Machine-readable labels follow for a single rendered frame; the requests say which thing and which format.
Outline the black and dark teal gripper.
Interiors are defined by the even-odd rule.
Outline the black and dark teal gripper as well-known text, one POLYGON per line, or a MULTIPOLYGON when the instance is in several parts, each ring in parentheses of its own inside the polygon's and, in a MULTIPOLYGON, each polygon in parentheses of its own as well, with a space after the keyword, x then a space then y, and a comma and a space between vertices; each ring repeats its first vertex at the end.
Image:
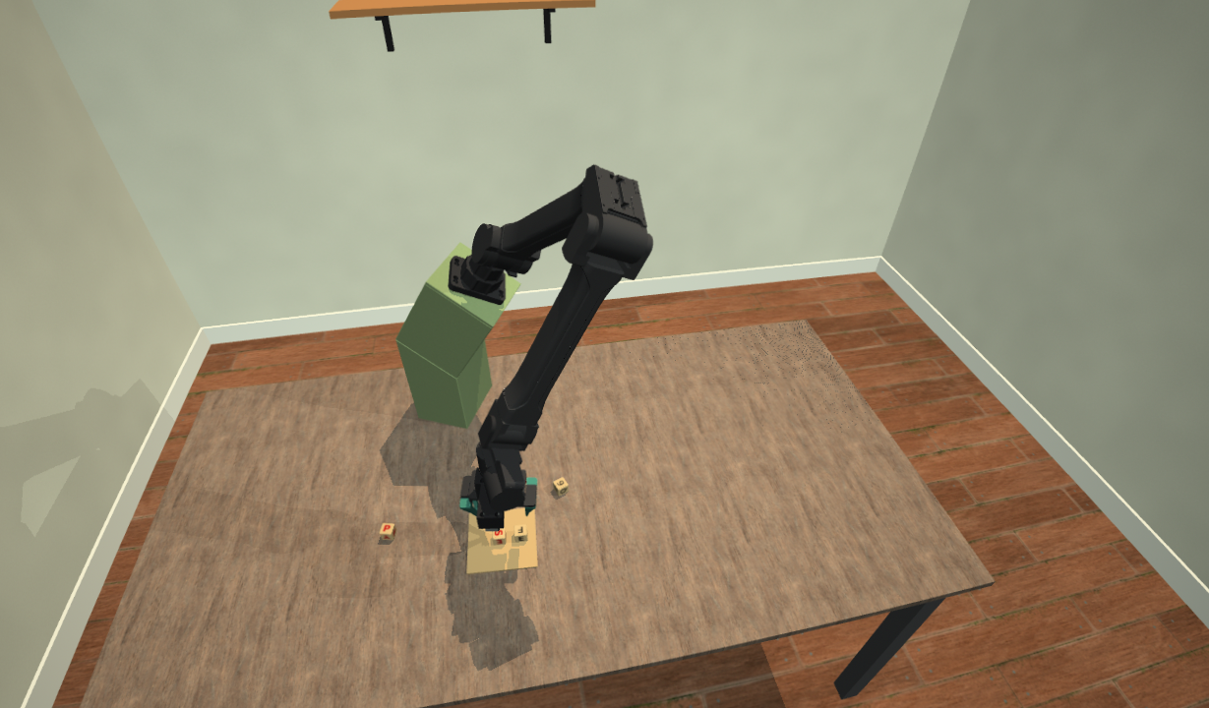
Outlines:
MULTIPOLYGON (((537 478, 526 478, 526 470, 521 470, 521 472, 523 476, 523 501, 517 507, 526 509, 526 516, 528 516, 530 511, 536 509, 537 478)), ((475 495, 474 480, 475 470, 472 471, 472 476, 464 476, 463 487, 461 487, 459 492, 459 509, 473 515, 478 512, 478 495, 475 495)))

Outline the light orange mat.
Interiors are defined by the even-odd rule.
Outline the light orange mat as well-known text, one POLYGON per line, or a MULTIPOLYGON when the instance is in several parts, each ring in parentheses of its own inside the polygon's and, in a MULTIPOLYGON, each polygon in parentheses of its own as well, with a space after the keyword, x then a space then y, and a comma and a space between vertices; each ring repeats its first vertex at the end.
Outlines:
POLYGON ((465 550, 465 574, 505 571, 533 568, 537 564, 536 510, 526 518, 526 509, 505 511, 507 544, 494 544, 492 532, 478 529, 475 515, 469 512, 468 550, 465 550), (516 542, 514 526, 527 526, 528 541, 516 542))

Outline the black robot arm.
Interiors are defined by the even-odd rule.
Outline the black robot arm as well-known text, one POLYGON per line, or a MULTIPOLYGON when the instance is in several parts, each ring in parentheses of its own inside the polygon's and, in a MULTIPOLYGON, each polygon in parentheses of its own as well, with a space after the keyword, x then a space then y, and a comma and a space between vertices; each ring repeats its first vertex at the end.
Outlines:
POLYGON ((647 233, 638 181, 592 164, 578 187, 527 217, 498 228, 481 224, 475 230, 472 255, 450 261, 451 291, 504 304, 507 275, 527 274, 540 259, 542 248, 561 239, 567 239, 561 251, 572 265, 567 282, 521 368, 494 399, 478 433, 481 441, 475 447, 475 520, 484 532, 504 529, 504 511, 523 501, 519 452, 536 440, 546 395, 601 302, 621 277, 635 279, 652 254, 653 238, 647 233))

